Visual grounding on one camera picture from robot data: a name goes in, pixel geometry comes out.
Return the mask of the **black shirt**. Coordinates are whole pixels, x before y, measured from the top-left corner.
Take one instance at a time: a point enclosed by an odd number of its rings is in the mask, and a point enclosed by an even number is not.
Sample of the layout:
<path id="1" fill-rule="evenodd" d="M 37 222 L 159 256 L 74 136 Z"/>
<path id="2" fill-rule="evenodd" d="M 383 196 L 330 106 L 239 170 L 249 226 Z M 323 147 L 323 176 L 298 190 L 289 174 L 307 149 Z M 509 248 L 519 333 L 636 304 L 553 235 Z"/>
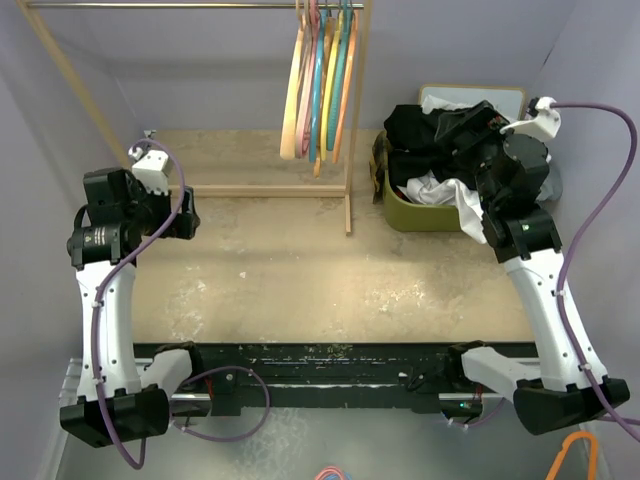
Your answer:
<path id="1" fill-rule="evenodd" d="M 435 143 L 439 117 L 445 110 L 425 114 L 418 105 L 397 105 L 384 121 L 388 152 L 389 182 L 392 187 L 405 187 L 412 178 L 432 173 L 439 183 L 447 179 L 462 181 L 476 189 L 472 172 L 455 164 L 450 154 Z"/>

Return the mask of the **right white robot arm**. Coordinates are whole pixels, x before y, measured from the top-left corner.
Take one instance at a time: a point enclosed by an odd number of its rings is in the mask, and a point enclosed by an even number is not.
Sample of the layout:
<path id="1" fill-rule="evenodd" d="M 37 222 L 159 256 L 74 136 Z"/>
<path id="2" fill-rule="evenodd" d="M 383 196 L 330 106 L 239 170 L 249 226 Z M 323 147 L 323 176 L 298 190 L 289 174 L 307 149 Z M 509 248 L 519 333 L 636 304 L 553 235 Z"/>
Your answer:
<path id="1" fill-rule="evenodd" d="M 537 200 L 562 107 L 541 97 L 531 118 L 509 122 L 482 101 L 439 114 L 434 137 L 474 176 L 484 236 L 516 287 L 538 353 L 529 367 L 483 342 L 454 345 L 446 383 L 456 391 L 481 384 L 501 395 L 534 435 L 604 415 L 619 422 L 615 409 L 630 398 L 626 381 L 609 375 L 589 340 L 567 282 L 571 256 Z"/>

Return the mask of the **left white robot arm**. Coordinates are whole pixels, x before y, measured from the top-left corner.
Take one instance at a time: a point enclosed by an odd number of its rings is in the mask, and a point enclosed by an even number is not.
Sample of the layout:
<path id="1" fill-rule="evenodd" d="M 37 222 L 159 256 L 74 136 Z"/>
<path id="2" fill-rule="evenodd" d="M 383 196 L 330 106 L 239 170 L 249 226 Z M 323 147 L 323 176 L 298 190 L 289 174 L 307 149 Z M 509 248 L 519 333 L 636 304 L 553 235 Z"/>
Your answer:
<path id="1" fill-rule="evenodd" d="M 206 369 L 194 343 L 166 345 L 144 369 L 132 334 L 136 251 L 152 239 L 190 240 L 199 225 L 193 191 L 171 206 L 168 176 L 143 167 L 85 174 L 86 203 L 76 214 L 67 252 L 83 312 L 83 357 L 75 404 L 61 408 L 63 430 L 94 448 L 164 434 L 174 392 L 202 387 Z"/>

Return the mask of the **beige plastic hanger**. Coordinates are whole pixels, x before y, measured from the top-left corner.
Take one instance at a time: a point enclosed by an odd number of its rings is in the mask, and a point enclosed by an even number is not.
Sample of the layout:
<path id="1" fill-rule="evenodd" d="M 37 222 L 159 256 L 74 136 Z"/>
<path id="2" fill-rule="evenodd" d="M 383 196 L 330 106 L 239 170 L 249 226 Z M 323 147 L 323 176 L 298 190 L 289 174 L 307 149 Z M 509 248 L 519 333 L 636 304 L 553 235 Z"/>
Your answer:
<path id="1" fill-rule="evenodd" d="M 305 29 L 303 11 L 300 8 L 300 2 L 298 0 L 295 1 L 295 11 L 298 19 L 298 30 L 291 59 L 279 150 L 280 157 L 283 160 L 292 160 L 295 157 L 298 81 L 302 62 L 301 58 Z"/>

